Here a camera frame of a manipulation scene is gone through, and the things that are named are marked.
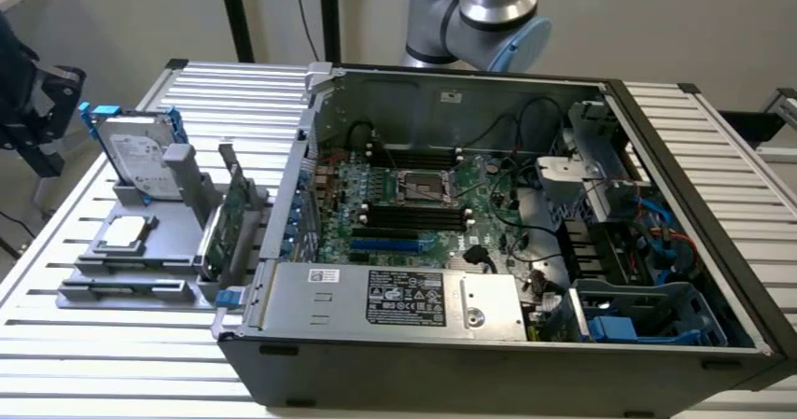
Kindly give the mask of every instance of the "wall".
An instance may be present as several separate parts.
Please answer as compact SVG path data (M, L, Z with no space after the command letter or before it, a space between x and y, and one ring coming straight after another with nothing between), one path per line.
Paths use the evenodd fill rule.
M305 1L322 49L320 2ZM312 59L297 0L247 3L259 58ZM346 61L400 61L406 9L406 0L342 0ZM776 86L797 86L797 0L542 0L541 13L554 33L532 72L689 81L725 108L755 109Z
M95 103L135 105L170 58L235 58L222 0L27 0L8 15L43 60L87 72Z

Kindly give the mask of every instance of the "metal slatted table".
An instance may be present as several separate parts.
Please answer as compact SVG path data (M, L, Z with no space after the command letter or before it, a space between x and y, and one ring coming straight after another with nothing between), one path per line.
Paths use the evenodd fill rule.
M191 62L185 69L165 71L139 109L178 107L198 150L199 165L219 183L226 183L230 177L215 147L219 140L233 140L247 175L275 194L290 137L306 107L305 75L303 67ZM684 139L671 132L684 129L704 132L700 140L705 142L700 144L711 145L700 148L709 159L697 160L689 153L679 156L688 172L693 172L691 176L696 178L699 188L700 181L715 178L705 173L713 172L717 164L721 169L737 169L744 175L737 178L739 188L761 189L756 195L769 201L767 185L761 187L755 180L757 171L748 170L745 159L729 156L735 148L721 142L728 134L716 124L712 130L701 123L712 120L708 117L680 118L677 115L687 115L683 112L656 111L660 109L656 103L661 105L661 101L645 100L649 90L671 91L672 87L629 86L675 152L688 147L684 144L695 144L697 136L691 140L689 136ZM661 109L691 110L689 104L696 103L689 97L671 99L675 100L669 102L684 106ZM705 114L705 110L696 108L696 111ZM0 285L0 416L428 417L429 414L286 410L259 406L250 400L247 389L215 345L209 331L213 313L57 308L58 286L73 273L71 263L94 238L115 202L114 179L106 158L99 157ZM729 196L736 189L736 186L729 187ZM704 196L713 197L711 192L701 191ZM720 217L724 222L751 220L739 218L735 211L717 212L728 213ZM783 215L783 209L775 214ZM792 228L779 231L789 240L793 240ZM733 239L740 241L737 244L745 252L744 243L761 238L756 235L760 230L752 222L732 230L740 231ZM748 252L751 257L767 259L757 250ZM797 269L783 263L765 262L753 268L781 301L792 323L797 324ZM239 317L229 315L227 321L234 325ZM723 393L677 418L795 417L797 377L759 393Z

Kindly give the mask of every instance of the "blue latch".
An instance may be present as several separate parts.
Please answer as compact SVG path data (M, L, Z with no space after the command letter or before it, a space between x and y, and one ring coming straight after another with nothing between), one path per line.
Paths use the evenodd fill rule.
M121 111L122 108L118 105L98 105L91 114L97 114L99 116L117 116Z
M237 290L219 290L215 294L215 306L237 309L241 307L241 296L243 292Z
M639 340L632 318L596 316L588 324L589 335L596 342L637 342Z

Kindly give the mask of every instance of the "blue tab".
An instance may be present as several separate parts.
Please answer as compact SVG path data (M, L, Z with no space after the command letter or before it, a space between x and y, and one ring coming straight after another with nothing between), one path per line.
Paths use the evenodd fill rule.
M596 316L589 320L589 334L596 342L637 342L632 318Z
M215 306L229 309L241 307L241 291L219 290L215 295Z
M186 134L186 128L183 127L183 116L174 106L170 106L166 110L166 115L173 120L173 136L181 144L189 144L189 135Z
M98 105L91 114L101 116L117 116L122 111L122 108L117 105Z

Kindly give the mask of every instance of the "power supply label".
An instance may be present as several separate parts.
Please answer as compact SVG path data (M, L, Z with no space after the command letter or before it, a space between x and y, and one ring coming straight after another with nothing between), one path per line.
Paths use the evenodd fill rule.
M370 271L365 319L372 324L446 327L442 273Z

